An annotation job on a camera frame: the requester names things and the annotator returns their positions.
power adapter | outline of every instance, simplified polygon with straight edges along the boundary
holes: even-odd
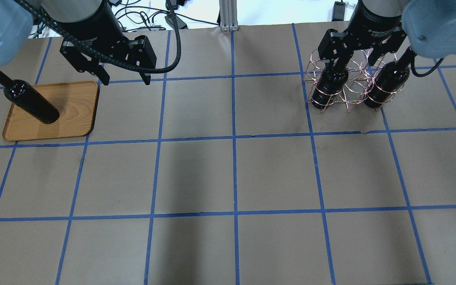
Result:
[[[346,12],[346,3],[335,1],[333,4],[332,22],[344,21],[344,14]]]
[[[175,16],[175,18],[177,19],[177,26],[179,27],[179,30],[188,28],[188,25],[186,25],[186,23],[184,23],[184,21],[182,21],[181,18],[179,18],[178,16]],[[174,28],[172,15],[166,15],[165,21],[167,22],[167,24],[170,25],[170,27],[172,27],[172,29]]]

black cable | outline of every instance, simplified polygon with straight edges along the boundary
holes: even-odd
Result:
[[[165,27],[160,27],[160,26],[146,26],[146,27],[138,27],[138,28],[135,28],[135,29],[124,30],[123,32],[131,32],[131,31],[140,30],[140,29],[149,29],[149,30],[158,29],[158,30],[166,30]]]
[[[130,18],[128,16],[128,14],[138,14],[138,16],[140,16],[140,18],[142,19],[141,22],[136,22],[135,20],[133,20],[132,18]],[[134,24],[137,24],[137,25],[140,25],[140,24],[145,24],[147,25],[147,20],[144,18],[144,16],[140,13],[140,12],[137,12],[137,11],[128,11],[126,13],[124,13],[123,15],[119,16],[117,18],[117,20],[120,20],[122,17],[126,16],[126,18],[128,18],[128,20],[132,21]]]
[[[441,65],[441,63],[442,63],[443,60],[444,60],[444,58],[441,58],[440,60],[438,60],[438,62],[436,63],[436,65],[434,65],[434,67],[431,68],[431,70],[429,70],[429,71],[427,71],[427,72],[421,74],[421,73],[418,73],[418,72],[416,71],[416,68],[415,68],[415,66],[414,66],[414,60],[415,60],[415,59],[416,59],[416,57],[413,58],[413,61],[411,61],[411,72],[413,72],[413,75],[416,76],[416,77],[425,77],[425,76],[427,76],[427,75],[432,74],[432,72],[434,72],[434,70],[436,70],[436,69]]]
[[[156,12],[152,13],[152,14],[150,15],[150,21],[151,21],[152,23],[154,23],[154,18],[155,18],[157,15],[163,14],[163,13],[164,13],[164,14],[167,14],[167,13],[165,13],[164,11],[156,11]]]
[[[131,9],[131,8],[142,8],[142,9],[151,9],[151,10],[156,10],[156,11],[163,11],[165,13],[168,13],[167,10],[163,10],[163,9],[158,9],[158,8],[153,8],[153,7],[147,7],[147,6],[128,6],[128,7],[124,7],[124,8],[121,8],[121,9],[118,9],[115,13],[115,15],[117,16],[117,14],[119,14],[121,11],[123,11],[124,9]],[[189,20],[192,20],[192,21],[197,21],[197,22],[201,22],[201,23],[206,23],[206,24],[211,24],[211,25],[216,25],[216,26],[219,26],[218,23],[212,23],[212,22],[208,22],[208,21],[204,21],[204,20],[198,20],[198,19],[193,19],[191,17],[188,17],[186,15],[183,15],[183,14],[179,14],[179,13],[175,13],[177,16],[183,16],[184,18],[188,18]]]
[[[130,0],[128,0],[128,1],[126,2],[126,4],[123,4],[123,5],[124,5],[124,6],[129,6],[129,5],[137,4],[137,3],[140,2],[140,1],[141,1],[141,0],[136,0],[136,1],[134,1],[133,3],[130,3]]]
[[[211,24],[211,25],[214,25],[214,26],[219,26],[218,23],[212,23],[212,22],[208,22],[208,21],[204,21],[204,20],[193,19],[191,17],[185,16],[185,15],[179,14],[179,13],[175,13],[175,14],[177,16],[183,16],[184,18],[188,18],[189,20],[192,20],[192,21],[195,21],[195,22],[201,22],[201,23]]]
[[[172,16],[172,23],[174,26],[175,30],[175,37],[176,37],[176,42],[177,42],[177,55],[175,56],[174,62],[164,68],[146,68],[146,67],[140,67],[137,65],[130,65],[128,63],[125,63],[120,60],[116,60],[112,57],[109,57],[92,47],[86,45],[85,43],[81,42],[79,39],[75,38],[72,34],[70,34],[68,31],[60,27],[56,22],[54,22],[51,19],[47,19],[40,11],[36,10],[33,6],[31,6],[26,0],[14,0],[17,4],[19,4],[21,7],[23,7],[26,11],[31,13],[31,15],[39,18],[45,25],[49,26],[51,29],[56,31],[58,34],[63,36],[66,40],[71,42],[72,44],[75,45],[76,48],[78,48],[81,52],[86,54],[87,56],[98,58],[106,63],[110,63],[111,65],[115,65],[116,67],[121,67],[124,68],[125,70],[131,70],[134,72],[143,72],[143,73],[149,73],[149,74],[157,74],[157,73],[167,73],[172,71],[178,64],[179,61],[181,60],[181,35],[179,34],[179,27],[177,25],[177,19],[175,18],[175,11],[171,10],[170,14]],[[168,6],[172,6],[170,3],[170,0],[166,0]]]
[[[142,15],[142,13],[145,15],[145,18],[147,18],[147,22],[150,24],[150,19],[149,19],[149,15],[147,15],[147,13],[145,13],[144,11],[140,11],[140,16],[142,17],[142,20],[145,21],[145,18],[144,16]]]

wooden tray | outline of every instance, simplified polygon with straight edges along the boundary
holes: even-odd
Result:
[[[6,141],[83,137],[94,128],[99,88],[94,81],[33,86],[59,111],[59,119],[44,124],[12,104],[2,137]]]

wine bottle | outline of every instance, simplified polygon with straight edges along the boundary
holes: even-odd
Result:
[[[13,80],[0,70],[0,84],[7,99],[40,122],[52,124],[59,118],[58,110],[24,80]]]

black wine bottle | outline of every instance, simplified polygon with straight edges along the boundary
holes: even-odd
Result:
[[[0,84],[5,97],[44,124],[52,124],[59,118],[58,110],[36,89],[23,80],[13,80],[0,70]]]
[[[336,101],[337,95],[333,94],[342,90],[348,80],[347,66],[351,56],[353,56],[352,52],[349,56],[337,59],[332,67],[324,69],[312,95],[313,106],[323,110]]]
[[[391,93],[399,90],[409,78],[409,65],[416,54],[407,48],[398,61],[387,63],[378,73],[364,103],[371,108],[381,108]]]

